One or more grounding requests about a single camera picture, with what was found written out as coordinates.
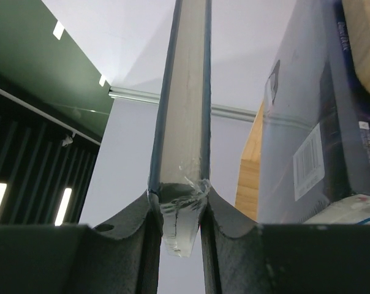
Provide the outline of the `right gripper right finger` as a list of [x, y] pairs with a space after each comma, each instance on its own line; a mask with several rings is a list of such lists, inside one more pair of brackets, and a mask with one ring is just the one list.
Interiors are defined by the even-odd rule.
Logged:
[[258, 224], [207, 199], [206, 293], [370, 293], [370, 225]]

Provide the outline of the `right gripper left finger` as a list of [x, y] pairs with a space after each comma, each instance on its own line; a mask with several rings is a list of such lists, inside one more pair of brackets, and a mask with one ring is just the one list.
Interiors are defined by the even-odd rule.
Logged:
[[156, 293], [160, 242], [146, 195], [94, 228], [0, 225], [0, 293]]

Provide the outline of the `navy blue crest book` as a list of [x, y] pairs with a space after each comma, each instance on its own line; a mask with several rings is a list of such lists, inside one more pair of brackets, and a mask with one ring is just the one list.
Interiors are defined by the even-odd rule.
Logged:
[[148, 200], [170, 255], [189, 257], [210, 183], [211, 1], [176, 1]]

